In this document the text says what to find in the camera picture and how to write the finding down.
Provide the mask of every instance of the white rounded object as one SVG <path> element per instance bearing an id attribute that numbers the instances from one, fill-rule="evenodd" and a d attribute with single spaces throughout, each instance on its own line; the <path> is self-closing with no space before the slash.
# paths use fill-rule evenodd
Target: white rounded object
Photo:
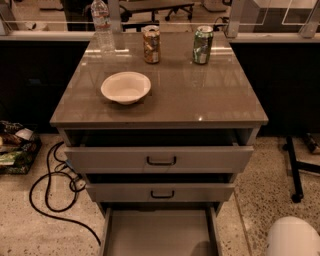
<path id="1" fill-rule="evenodd" d="M 296 217 L 277 220 L 268 233 L 267 256 L 319 256 L 320 236 L 306 221 Z"/>
<path id="2" fill-rule="evenodd" d="M 101 86 L 102 94 L 123 105 L 137 102 L 151 88 L 148 77 L 137 72 L 120 72 L 109 76 Z"/>

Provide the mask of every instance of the clear water bottle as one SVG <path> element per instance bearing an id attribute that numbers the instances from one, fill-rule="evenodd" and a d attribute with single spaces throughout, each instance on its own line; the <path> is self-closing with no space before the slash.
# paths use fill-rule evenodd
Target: clear water bottle
<path id="1" fill-rule="evenodd" d="M 114 39 L 108 6 L 102 0 L 94 0 L 91 4 L 91 14 L 101 51 L 104 53 L 114 51 Z"/>

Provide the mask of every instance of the bowl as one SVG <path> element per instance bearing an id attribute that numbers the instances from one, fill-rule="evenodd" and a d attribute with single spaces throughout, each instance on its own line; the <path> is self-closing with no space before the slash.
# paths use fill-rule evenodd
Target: bowl
<path id="1" fill-rule="evenodd" d="M 123 105 L 137 102 L 151 88 L 148 77 L 137 72 L 120 72 L 109 76 L 101 86 L 102 94 Z"/>

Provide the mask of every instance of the terrazzo floor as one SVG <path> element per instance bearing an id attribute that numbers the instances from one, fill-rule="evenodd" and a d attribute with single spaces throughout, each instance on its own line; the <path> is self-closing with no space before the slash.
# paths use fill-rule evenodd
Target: terrazzo floor
<path id="1" fill-rule="evenodd" d="M 0 255 L 98 255 L 97 240 L 87 229 L 45 217 L 30 205 L 30 189 L 47 173 L 47 153 L 61 138 L 42 134 L 41 140 L 43 146 L 29 174 L 0 175 Z M 293 181 L 287 152 L 282 150 L 284 143 L 284 138 L 257 138 L 249 164 L 235 181 L 234 194 L 217 217 L 223 256 L 265 255 L 268 230 L 280 217 L 299 217 L 320 231 L 320 177 L 301 172 L 304 199 L 293 203 Z M 320 164 L 320 156 L 310 154 L 302 140 L 294 138 L 294 144 L 299 160 Z M 57 155 L 65 159 L 63 146 Z M 52 157 L 49 163 L 51 168 L 57 165 Z M 35 188 L 34 204 L 46 213 L 85 223 L 101 238 L 104 218 L 87 192 L 80 193 L 70 210 L 52 213 L 44 205 L 46 183 L 45 179 Z M 68 185 L 64 177 L 53 177 L 49 197 L 53 207 L 63 208 L 72 201 Z"/>

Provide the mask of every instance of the black cable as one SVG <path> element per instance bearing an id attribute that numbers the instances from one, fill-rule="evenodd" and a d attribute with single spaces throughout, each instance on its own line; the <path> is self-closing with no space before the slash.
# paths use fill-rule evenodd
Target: black cable
<path id="1" fill-rule="evenodd" d="M 45 213 L 43 211 L 41 211 L 39 208 L 37 208 L 35 206 L 35 204 L 33 203 L 33 199 L 32 199 L 32 194 L 33 194 L 33 191 L 35 189 L 35 187 L 42 181 L 44 180 L 45 178 L 48 178 L 48 184 L 47 184 L 47 188 L 46 188 L 46 194 L 45 194 L 45 203 L 46 203 L 46 206 L 48 207 L 48 209 L 50 209 L 52 212 L 64 212 L 68 209 L 70 209 L 77 201 L 77 198 L 78 198 L 78 195 L 79 193 L 84 190 L 85 186 L 83 186 L 81 189 L 77 189 L 76 188 L 76 182 L 79 181 L 81 178 L 79 176 L 77 176 L 76 178 L 73 178 L 71 175 L 69 175 L 68 173 L 66 172 L 63 172 L 62 170 L 68 168 L 69 166 L 65 163 L 65 161 L 63 160 L 60 160 L 58 159 L 58 157 L 56 156 L 56 153 L 57 153 L 57 150 L 59 149 L 59 147 L 63 144 L 63 142 L 59 142 L 57 144 L 55 144 L 53 147 L 51 147 L 51 149 L 49 150 L 48 154 L 47 154 L 47 169 L 48 169 L 48 173 L 41 176 L 31 187 L 30 189 L 30 193 L 29 193 L 29 202 L 32 206 L 33 209 L 35 209 L 38 213 L 46 216 L 46 217 L 49 217 L 49 218 L 53 218 L 53 219 L 57 219 L 57 220 L 62 220 L 62 221 L 67 221 L 67 222 L 71 222 L 71 223 L 75 223 L 75 224 L 78 224 L 86 229 L 88 229 L 92 234 L 93 236 L 96 238 L 99 246 L 101 245 L 101 242 L 100 242 L 100 239 L 99 237 L 97 236 L 97 234 L 89 227 L 87 226 L 86 224 L 82 223 L 82 222 L 79 222 L 79 221 L 76 221 L 76 220 L 72 220 L 72 219 L 67 219 L 67 218 L 63 218 L 63 217 L 58 217 L 58 216 L 54 216 L 54 215 L 51 215 L 51 214 L 48 214 L 48 213 Z M 54 155 L 54 158 L 55 160 L 57 160 L 58 162 L 60 162 L 60 164 L 57 166 L 57 167 L 61 167 L 61 169 L 57 170 L 57 167 L 56 167 L 56 170 L 55 172 L 51 172 L 50 170 L 50 161 L 49 161 L 49 158 L 50 158 L 50 155 L 51 153 L 53 152 L 53 155 Z M 49 204 L 49 195 L 50 195 L 50 188 L 51 188 L 51 178 L 52 176 L 54 175 L 58 175 L 58 176 L 65 176 L 67 178 L 70 179 L 70 184 L 69 184 L 69 188 L 71 189 L 72 192 L 74 192 L 74 197 L 73 197 L 73 200 L 72 202 L 65 208 L 63 209 L 54 209 L 50 206 Z"/>

